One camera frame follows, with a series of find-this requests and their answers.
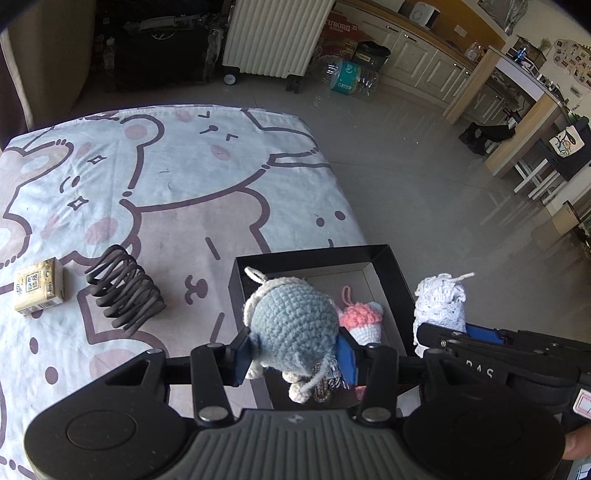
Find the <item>gray floor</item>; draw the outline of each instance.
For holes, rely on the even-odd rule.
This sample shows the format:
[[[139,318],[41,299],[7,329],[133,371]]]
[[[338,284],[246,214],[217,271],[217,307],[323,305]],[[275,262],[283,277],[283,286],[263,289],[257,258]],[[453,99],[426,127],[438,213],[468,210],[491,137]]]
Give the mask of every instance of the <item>gray floor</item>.
[[[307,123],[370,243],[392,247],[411,290],[424,277],[475,272],[466,280],[466,319],[591,342],[591,263],[570,238],[548,251],[532,241],[541,205],[514,196],[515,173],[491,176],[441,109],[381,86],[360,100],[308,81],[245,76],[226,86],[103,93],[89,82],[73,116],[172,103],[259,107]]]

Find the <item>photo on wall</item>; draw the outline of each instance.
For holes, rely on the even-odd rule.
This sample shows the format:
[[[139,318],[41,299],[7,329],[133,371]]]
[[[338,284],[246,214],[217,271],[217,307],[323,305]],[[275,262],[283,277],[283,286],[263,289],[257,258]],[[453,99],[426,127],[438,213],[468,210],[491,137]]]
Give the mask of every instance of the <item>photo on wall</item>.
[[[566,69],[578,83],[591,89],[591,47],[574,40],[554,42],[554,63]]]

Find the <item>screw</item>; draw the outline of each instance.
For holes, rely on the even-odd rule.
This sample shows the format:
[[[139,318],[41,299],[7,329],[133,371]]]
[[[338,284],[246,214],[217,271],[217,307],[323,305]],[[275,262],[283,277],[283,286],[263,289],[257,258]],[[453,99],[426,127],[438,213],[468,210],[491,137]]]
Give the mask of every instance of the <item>screw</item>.
[[[203,421],[221,421],[228,416],[228,411],[224,407],[205,407],[199,410],[199,418]]]
[[[388,420],[392,416],[392,414],[389,410],[383,407],[371,407],[366,408],[363,412],[361,412],[361,416],[364,420],[375,423],[378,421]]]

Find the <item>pink crocheted loop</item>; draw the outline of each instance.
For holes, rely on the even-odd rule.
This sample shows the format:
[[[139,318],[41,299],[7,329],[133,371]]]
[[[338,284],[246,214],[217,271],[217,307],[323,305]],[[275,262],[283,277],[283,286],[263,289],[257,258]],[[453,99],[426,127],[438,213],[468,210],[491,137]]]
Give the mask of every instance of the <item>pink crocheted loop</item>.
[[[343,291],[340,294],[340,297],[343,299],[343,303],[347,306],[351,306],[353,305],[353,302],[351,301],[351,287],[349,287],[348,285],[345,285],[343,287]]]

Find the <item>white radiator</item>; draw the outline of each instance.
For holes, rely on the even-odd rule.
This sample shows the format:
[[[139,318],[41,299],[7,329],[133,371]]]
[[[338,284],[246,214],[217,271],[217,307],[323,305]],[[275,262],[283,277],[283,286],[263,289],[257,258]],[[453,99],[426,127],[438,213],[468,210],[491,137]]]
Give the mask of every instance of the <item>white radiator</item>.
[[[223,64],[242,73],[303,76],[334,0],[238,0]]]

